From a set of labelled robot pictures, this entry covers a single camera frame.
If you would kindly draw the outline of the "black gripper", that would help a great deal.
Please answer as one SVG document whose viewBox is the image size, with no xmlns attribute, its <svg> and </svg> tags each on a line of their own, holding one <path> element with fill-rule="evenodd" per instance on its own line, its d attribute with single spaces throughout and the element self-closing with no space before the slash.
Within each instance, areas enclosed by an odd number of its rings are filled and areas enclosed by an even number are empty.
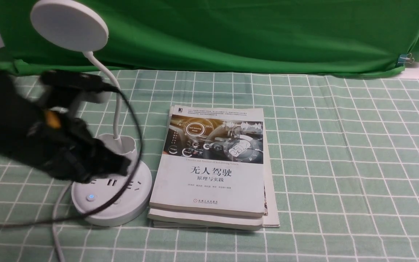
<svg viewBox="0 0 419 262">
<path fill-rule="evenodd" d="M 68 116 L 47 116 L 43 129 L 46 161 L 42 171 L 52 178 L 90 183 L 111 174 L 126 177 L 132 163 L 126 156 L 113 152 L 94 138 L 85 121 Z"/>
</svg>

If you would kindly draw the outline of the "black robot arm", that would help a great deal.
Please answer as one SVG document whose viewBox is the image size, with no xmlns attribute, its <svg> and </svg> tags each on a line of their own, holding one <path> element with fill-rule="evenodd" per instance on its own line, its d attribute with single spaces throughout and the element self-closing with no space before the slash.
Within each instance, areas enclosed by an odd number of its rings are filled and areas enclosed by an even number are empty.
<svg viewBox="0 0 419 262">
<path fill-rule="evenodd" d="M 0 156 L 77 183 L 127 176 L 131 160 L 107 148 L 75 116 L 86 94 L 118 89 L 101 76 L 68 70 L 45 71 L 40 81 L 45 91 L 31 101 L 0 70 Z"/>
</svg>

